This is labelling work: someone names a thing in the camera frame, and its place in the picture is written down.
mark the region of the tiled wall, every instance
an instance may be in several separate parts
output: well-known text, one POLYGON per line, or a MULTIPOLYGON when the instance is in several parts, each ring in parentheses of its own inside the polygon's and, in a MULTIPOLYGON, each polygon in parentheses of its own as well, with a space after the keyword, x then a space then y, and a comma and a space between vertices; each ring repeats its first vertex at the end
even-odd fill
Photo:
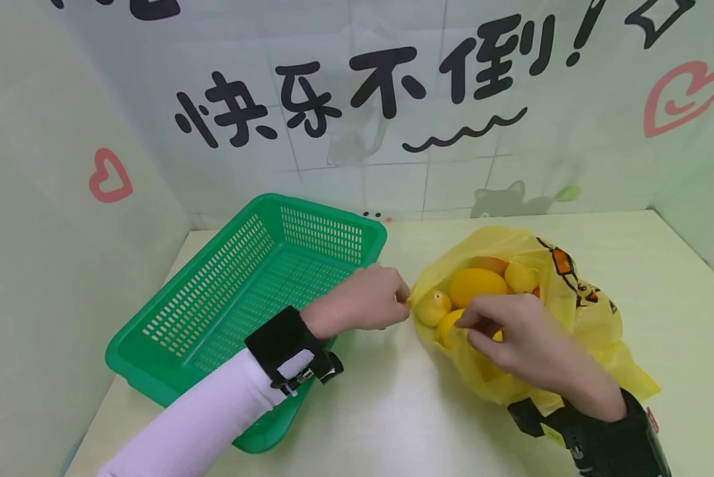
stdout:
MULTIPOLYGON (((307 197, 370 216, 395 220, 468 217, 478 189, 508 189, 524 183, 524 201, 551 202, 566 186, 581 193, 557 201, 549 213, 622 211, 649 206, 669 174, 692 157, 682 154, 714 116, 714 104, 698 119, 667 134, 644 136, 644 106, 654 84, 674 67, 703 61, 714 70, 714 10, 699 2, 679 17, 657 42, 644 48, 644 32, 626 25, 642 0, 605 2, 579 62, 567 67, 588 5, 569 0, 260 0, 253 2, 180 1, 179 15, 159 21, 132 17, 126 2, 110 6, 74 2, 54 10, 84 45, 111 86, 143 144, 152 151, 176 196, 197 226, 216 227, 256 194, 277 191, 307 197), (461 41, 476 37, 478 26, 521 14, 522 25, 536 22, 536 43, 512 60, 510 89, 473 99, 477 72, 486 65, 466 63, 465 100, 453 104, 450 76, 439 66, 461 41), (552 59, 538 76, 529 66, 538 57, 543 21, 556 16, 552 59), (396 117, 383 120, 373 96, 361 107, 351 96, 370 70, 353 71, 349 59, 366 52, 413 46, 417 57, 395 69, 396 117), (328 117, 327 132, 314 139, 302 126, 286 127, 293 113, 281 105, 282 76, 275 66, 319 61, 308 76, 317 94, 330 92, 328 105, 343 111, 328 117), (268 115, 252 122, 246 146, 229 140, 235 127, 219 127, 212 117, 224 103, 206 101, 211 73, 244 81, 268 115), (426 88, 413 99, 403 75, 426 88), (217 148, 193 127, 177 126, 183 114, 176 92, 204 105, 203 119, 217 148), (412 154, 402 145, 422 144, 429 136, 448 138, 464 126, 482 129, 493 115, 516 125, 495 126, 479 138, 463 137, 447 148, 433 146, 412 154), (264 139, 253 125, 278 133, 264 139), (377 147, 371 147, 376 137, 377 147)), ((677 11, 659 0, 647 12, 656 27, 677 11)), ((704 102, 714 84, 685 95, 688 76, 679 77, 665 96, 683 103, 704 102)), ((300 86, 293 99, 305 96, 300 86)), ((314 120, 312 113, 308 118, 314 120)), ((521 214, 530 207, 509 207, 521 214)))
POLYGON ((56 477, 189 217, 52 16, 0 0, 0 477, 56 477), (109 160, 95 198, 95 154, 109 160))
POLYGON ((708 152, 672 177, 654 207, 714 270, 714 135, 705 134, 691 149, 708 152))

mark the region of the lemon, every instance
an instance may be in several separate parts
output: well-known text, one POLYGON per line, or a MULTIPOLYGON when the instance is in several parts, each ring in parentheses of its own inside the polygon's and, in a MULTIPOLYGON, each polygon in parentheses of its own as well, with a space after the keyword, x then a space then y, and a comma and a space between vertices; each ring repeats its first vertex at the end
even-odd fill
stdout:
POLYGON ((418 302, 415 316, 423 325, 433 328, 450 311, 452 311, 450 297, 443 291, 432 290, 418 302))
POLYGON ((492 270, 463 269, 452 277, 450 298, 455 308, 464 308, 471 298, 484 294, 506 295, 508 286, 503 277, 492 270))
POLYGON ((532 293, 540 285, 540 273, 537 269, 511 262, 505 270, 505 281, 514 293, 532 293))
POLYGON ((439 325, 436 327, 436 342, 443 347, 452 347, 452 328, 454 328, 454 323, 460 319, 463 315, 463 310, 455 310, 447 313, 446 316, 439 321, 439 325))
POLYGON ((476 256, 471 261, 471 266, 477 269, 491 270, 499 276, 505 274, 508 262, 496 259, 493 256, 476 256))

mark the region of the cartoon cat drawing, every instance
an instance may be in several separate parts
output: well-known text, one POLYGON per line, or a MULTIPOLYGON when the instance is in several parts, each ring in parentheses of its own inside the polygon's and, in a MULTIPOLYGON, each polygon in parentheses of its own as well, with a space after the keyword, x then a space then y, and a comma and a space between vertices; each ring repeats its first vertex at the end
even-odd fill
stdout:
POLYGON ((543 215, 547 214, 553 202, 573 201, 577 199, 580 191, 576 185, 568 185, 554 197, 543 195, 524 202, 524 181, 515 181, 508 189, 477 189, 473 193, 476 203, 471 210, 471 218, 543 215))

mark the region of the white table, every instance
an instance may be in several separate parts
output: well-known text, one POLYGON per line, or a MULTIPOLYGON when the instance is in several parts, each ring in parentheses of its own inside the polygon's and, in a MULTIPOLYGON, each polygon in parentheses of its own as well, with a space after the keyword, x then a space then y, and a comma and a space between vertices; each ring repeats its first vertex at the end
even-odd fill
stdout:
MULTIPOLYGON (((714 476, 714 273, 652 211, 387 225, 384 266, 412 284, 477 227, 528 228, 573 256, 617 303, 635 360, 663 388, 648 404, 675 476, 714 476)), ((192 232, 173 275, 215 234, 192 232)), ((275 449, 225 452, 210 476, 572 476, 566 451, 440 376, 411 323, 342 337, 346 373, 316 384, 275 449)), ((68 477, 97 469, 159 408, 116 377, 68 477)))

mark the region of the pink heart drawing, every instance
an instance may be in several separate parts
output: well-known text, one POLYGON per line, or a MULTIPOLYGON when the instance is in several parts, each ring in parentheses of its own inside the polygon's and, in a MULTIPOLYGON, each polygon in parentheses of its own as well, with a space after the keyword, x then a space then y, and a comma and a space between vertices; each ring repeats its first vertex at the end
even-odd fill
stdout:
POLYGON ((111 202, 126 199, 126 197, 129 197, 131 192, 134 191, 129 175, 126 174, 126 169, 122 165, 121 160, 114 152, 107 149, 107 147, 102 147, 95 152, 94 168, 94 174, 89 177, 89 191, 98 201, 110 204, 111 202), (110 178, 110 174, 107 172, 107 163, 113 166, 116 174, 119 175, 121 182, 123 182, 121 187, 112 191, 103 191, 101 189, 102 182, 110 178))
MULTIPOLYGON (((662 76, 659 81, 656 82, 651 92, 648 94, 648 99, 645 101, 645 109, 643 114, 643 135, 646 137, 654 137, 659 134, 664 134, 668 131, 675 129, 675 127, 682 126, 692 119, 696 119, 698 116, 702 115, 704 111, 712 106, 714 101, 714 94, 709 97, 704 104, 700 105, 694 109, 689 114, 680 117, 679 119, 674 119, 668 123, 657 126, 657 111, 659 108, 660 96, 662 96, 662 91, 664 88, 670 84, 672 80, 680 75, 691 75, 691 82, 686 90, 686 95, 690 96, 698 91, 701 91, 705 86, 714 82, 714 72, 707 74, 708 66, 704 61, 688 61, 684 64, 675 66, 672 70, 668 71, 667 74, 662 76)), ((664 104, 664 112, 668 116, 678 116, 695 106, 694 101, 690 101, 686 105, 678 106, 672 99, 667 100, 664 104)))

